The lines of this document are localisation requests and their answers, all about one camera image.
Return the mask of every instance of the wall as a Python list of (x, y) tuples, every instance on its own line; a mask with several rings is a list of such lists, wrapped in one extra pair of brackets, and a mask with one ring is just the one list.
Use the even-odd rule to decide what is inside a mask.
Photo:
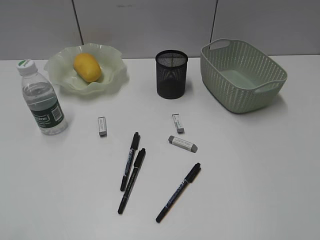
[(320, 54), (320, 1), (219, 0), (212, 39), (249, 42), (268, 55)]
[[(320, 53), (316, 0), (74, 0), (84, 43), (111, 45), (124, 58), (165, 49), (198, 57), (219, 38), (245, 40), (269, 55)], [(72, 0), (0, 2), (0, 60), (48, 59), (82, 44)]]
[(124, 58), (167, 49), (200, 56), (211, 38), (215, 0), (75, 0), (84, 43), (111, 45)]
[(70, 0), (2, 0), (0, 33), (0, 60), (48, 59), (81, 45)]

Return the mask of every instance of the black marker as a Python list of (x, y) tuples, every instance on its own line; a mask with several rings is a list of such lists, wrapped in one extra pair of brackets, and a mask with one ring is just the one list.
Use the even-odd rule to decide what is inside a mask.
[(188, 186), (188, 184), (192, 183), (197, 174), (200, 172), (200, 163), (197, 163), (194, 165), (194, 167), (191, 169), (191, 171), (188, 173), (188, 175), (184, 178), (183, 182), (180, 184), (178, 189), (175, 191), (175, 193), (172, 195), (172, 197), (169, 199), (167, 204), (164, 206), (162, 211), (159, 213), (159, 215), (156, 217), (155, 221), (157, 223), (160, 223), (161, 220), (165, 217), (169, 209), (172, 207), (172, 205), (175, 203), (177, 198), (180, 196), (180, 194), (184, 191), (184, 189)]
[(141, 164), (144, 160), (145, 154), (146, 154), (146, 150), (144, 148), (142, 148), (139, 151), (138, 156), (135, 159), (135, 162), (133, 164), (134, 168), (132, 170), (128, 185), (126, 186), (125, 192), (123, 194), (123, 197), (122, 197), (119, 209), (118, 209), (118, 214), (122, 214), (125, 210), (125, 207), (127, 205), (128, 199), (130, 197), (132, 188), (134, 187), (134, 184), (136, 182)]
[(129, 155), (128, 155), (128, 160), (125, 165), (125, 170), (124, 170), (124, 174), (123, 174), (123, 178), (122, 178), (122, 182), (121, 182), (120, 191), (122, 191), (122, 192), (126, 189), (131, 165), (132, 165), (133, 159), (135, 157), (135, 152), (138, 149), (139, 141), (140, 141), (139, 133), (135, 132), (135, 134), (133, 135), (133, 139), (132, 139), (132, 143), (131, 143), (131, 147), (130, 147), (130, 151), (129, 151)]

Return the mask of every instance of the eraser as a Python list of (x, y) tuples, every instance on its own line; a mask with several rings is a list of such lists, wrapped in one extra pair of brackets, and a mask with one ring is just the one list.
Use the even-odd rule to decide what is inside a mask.
[(101, 137), (107, 135), (107, 124), (106, 118), (104, 116), (98, 117), (98, 125), (99, 125), (99, 135)]
[(169, 143), (171, 143), (172, 145), (175, 145), (177, 147), (180, 147), (182, 149), (188, 150), (190, 152), (195, 153), (198, 150), (198, 147), (189, 141), (183, 140), (181, 138), (178, 138), (176, 136), (170, 136), (168, 139)]
[(174, 122), (174, 125), (175, 125), (175, 128), (176, 128), (176, 132), (178, 134), (184, 134), (185, 133), (185, 129), (182, 126), (179, 113), (172, 114), (172, 118), (173, 118), (173, 122)]

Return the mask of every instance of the bottle cap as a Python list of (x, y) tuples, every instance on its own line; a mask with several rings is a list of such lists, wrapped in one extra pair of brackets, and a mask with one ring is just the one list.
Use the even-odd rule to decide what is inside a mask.
[(37, 68), (35, 62), (30, 59), (25, 59), (25, 60), (20, 61), (16, 65), (16, 68), (18, 69), (21, 76), (34, 74), (34, 73), (38, 72), (38, 68)]

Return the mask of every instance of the lemon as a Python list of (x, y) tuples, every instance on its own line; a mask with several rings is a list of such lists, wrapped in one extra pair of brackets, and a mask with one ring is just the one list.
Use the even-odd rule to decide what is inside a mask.
[(99, 63), (90, 53), (80, 53), (73, 61), (74, 70), (88, 83), (97, 81), (101, 77)]

